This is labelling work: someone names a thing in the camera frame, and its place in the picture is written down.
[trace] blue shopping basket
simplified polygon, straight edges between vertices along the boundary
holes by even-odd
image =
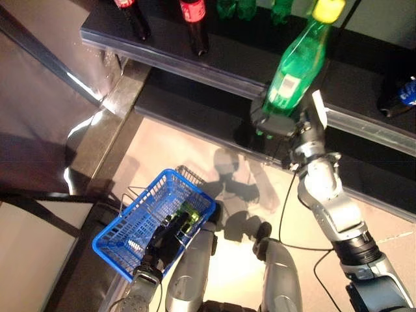
[[[123,213],[115,218],[92,242],[94,251],[127,281],[140,264],[153,232],[168,215],[189,203],[200,219],[181,239],[181,255],[189,240],[215,210],[215,202],[173,169],[163,170]],[[170,266],[163,272],[165,275]]]

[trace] black cable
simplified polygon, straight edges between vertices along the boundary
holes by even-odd
[[[162,283],[161,283],[161,298],[159,299],[159,304],[157,305],[156,312],[159,312],[159,308],[161,307],[161,303],[162,303],[162,297],[163,297],[163,287],[162,287]]]
[[[332,298],[332,296],[331,296],[331,294],[330,294],[330,292],[327,290],[327,288],[325,287],[325,285],[323,284],[323,282],[320,280],[320,278],[318,277],[318,274],[317,274],[317,267],[318,267],[318,264],[323,260],[323,259],[325,259],[325,257],[327,256],[327,255],[329,255],[330,253],[331,253],[331,251],[332,250],[328,250],[316,263],[315,263],[315,266],[313,267],[313,273],[314,273],[314,275],[315,275],[315,277],[316,277],[316,279],[318,280],[318,282],[320,283],[320,285],[322,286],[322,288],[325,290],[325,293],[328,295],[328,297],[330,297],[330,299],[331,299],[331,301],[332,301],[332,303],[334,304],[334,306],[337,308],[337,310],[338,310],[338,312],[342,312],[341,311],[341,309],[339,308],[339,306],[337,305],[337,303],[335,302],[335,300]]]
[[[325,287],[325,285],[323,284],[323,282],[321,282],[321,280],[318,277],[317,274],[317,267],[318,264],[327,256],[329,255],[333,249],[324,249],[324,248],[309,248],[309,247],[301,247],[301,246],[293,246],[293,245],[289,245],[289,244],[285,244],[284,242],[281,241],[281,225],[283,223],[283,215],[285,214],[285,209],[286,209],[286,204],[287,204],[287,200],[289,199],[289,194],[291,193],[291,189],[293,186],[293,182],[294,179],[296,177],[297,172],[295,172],[293,174],[292,177],[292,181],[291,184],[289,185],[289,188],[287,190],[286,193],[286,198],[285,198],[285,202],[283,203],[283,209],[281,210],[281,216],[280,216],[280,222],[279,222],[279,241],[282,245],[286,246],[286,247],[291,247],[291,248],[296,248],[296,249],[301,249],[301,250],[310,250],[310,251],[314,251],[314,252],[326,252],[316,263],[315,266],[313,267],[313,273],[316,277],[316,279],[318,280],[318,282],[320,283],[320,285],[322,286],[322,288],[325,290],[325,293],[328,295],[328,297],[330,298],[330,300],[332,301],[332,303],[334,304],[334,306],[337,308],[338,312],[342,312],[341,309],[339,309],[339,306],[336,304],[335,300],[332,298],[330,292],[327,290],[327,288]]]
[[[121,299],[119,299],[119,300],[116,300],[116,301],[114,301],[111,305],[110,305],[110,307],[109,307],[109,309],[108,309],[108,312],[111,312],[111,310],[115,307],[115,306],[117,306],[121,301],[123,301],[125,298],[121,298]]]
[[[285,214],[287,200],[289,199],[289,194],[291,193],[291,189],[292,189],[293,182],[294,182],[294,179],[296,177],[296,174],[297,174],[297,172],[295,172],[293,174],[291,184],[289,185],[289,189],[287,190],[287,193],[286,193],[286,198],[285,198],[285,202],[283,204],[283,209],[281,210],[281,216],[280,216],[280,222],[279,222],[279,237],[278,237],[278,240],[280,241],[280,243],[282,245],[284,245],[286,247],[291,247],[291,248],[296,248],[296,249],[301,249],[301,250],[311,250],[311,251],[314,251],[314,252],[328,252],[328,251],[332,251],[332,249],[327,249],[327,248],[326,249],[324,249],[324,248],[310,248],[310,247],[301,247],[301,246],[289,245],[289,244],[284,243],[281,240],[281,225],[283,223],[283,216]]]

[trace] floor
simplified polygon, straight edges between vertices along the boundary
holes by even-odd
[[[273,225],[272,237],[278,236],[281,210],[292,175],[145,119],[114,176],[113,193],[121,197],[128,186],[146,186],[163,169],[179,165],[187,166],[206,180],[205,191],[224,203],[223,226],[216,233],[218,247],[211,258],[204,300],[231,302],[257,310],[265,266],[252,253],[252,235],[260,221],[266,220]],[[296,188],[297,179],[287,202],[282,241],[330,248],[312,213],[299,203]],[[415,224],[356,202],[378,246],[389,256],[409,293],[416,298]],[[289,251],[298,269],[304,311],[335,311],[313,275],[313,266],[323,253],[292,248]],[[345,291],[348,280],[334,253],[321,262],[317,273],[341,310],[353,311]],[[169,278],[170,274],[163,281],[164,289]],[[150,311],[156,311],[159,296],[158,290]],[[159,311],[164,311],[164,298]]]
[[[40,201],[80,229],[90,203]],[[43,311],[75,239],[42,219],[0,203],[0,311]]]

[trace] bottle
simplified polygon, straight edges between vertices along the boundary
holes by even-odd
[[[251,21],[256,11],[255,0],[239,0],[237,2],[237,14],[240,20]]]
[[[188,26],[190,48],[192,52],[201,56],[208,52],[208,34],[205,29],[204,0],[179,0],[182,15]]]
[[[114,2],[129,20],[134,34],[143,41],[149,38],[149,24],[142,11],[140,11],[136,0],[114,0]]]
[[[284,52],[263,110],[289,116],[320,71],[328,33],[345,0],[318,0],[306,28]]]
[[[384,116],[392,118],[416,107],[416,80],[412,78],[413,80],[399,88],[396,95],[387,101],[385,97],[380,97],[377,106]]]
[[[293,0],[275,0],[270,16],[273,25],[286,24],[286,17],[292,13]]]
[[[216,1],[216,11],[220,16],[221,20],[226,18],[232,18],[237,7],[236,0],[217,0]]]

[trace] item in basket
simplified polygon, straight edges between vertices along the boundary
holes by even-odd
[[[188,223],[190,226],[189,228],[191,228],[200,219],[200,214],[198,213],[198,211],[195,210],[193,206],[187,201],[184,201],[182,203],[178,212],[186,212],[189,214],[189,220],[188,220]]]

